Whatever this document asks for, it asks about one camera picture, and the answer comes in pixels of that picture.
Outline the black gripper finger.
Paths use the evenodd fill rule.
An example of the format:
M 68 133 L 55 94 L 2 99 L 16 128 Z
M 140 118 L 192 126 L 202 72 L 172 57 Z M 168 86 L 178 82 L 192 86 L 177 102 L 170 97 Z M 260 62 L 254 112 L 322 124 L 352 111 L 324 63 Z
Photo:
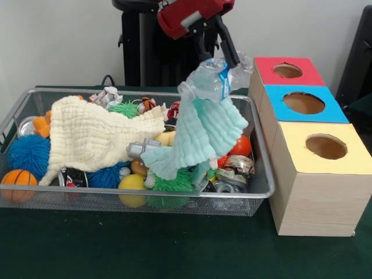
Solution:
M 195 22 L 193 24 L 193 39 L 200 62 L 213 57 L 214 40 L 212 38 L 212 29 L 206 22 Z
M 230 36 L 230 32 L 227 26 L 223 23 L 221 16 L 215 16 L 215 26 L 221 39 L 220 47 L 224 53 L 226 62 L 231 69 L 236 68 L 240 59 Z

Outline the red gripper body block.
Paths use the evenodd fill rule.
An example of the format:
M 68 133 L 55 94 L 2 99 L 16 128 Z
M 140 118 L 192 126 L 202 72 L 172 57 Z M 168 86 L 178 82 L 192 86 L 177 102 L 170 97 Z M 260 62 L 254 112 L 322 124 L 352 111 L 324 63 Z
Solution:
M 192 34 L 190 27 L 199 20 L 209 20 L 213 16 L 229 12 L 235 1 L 178 0 L 158 3 L 158 22 L 162 30 L 172 39 Z

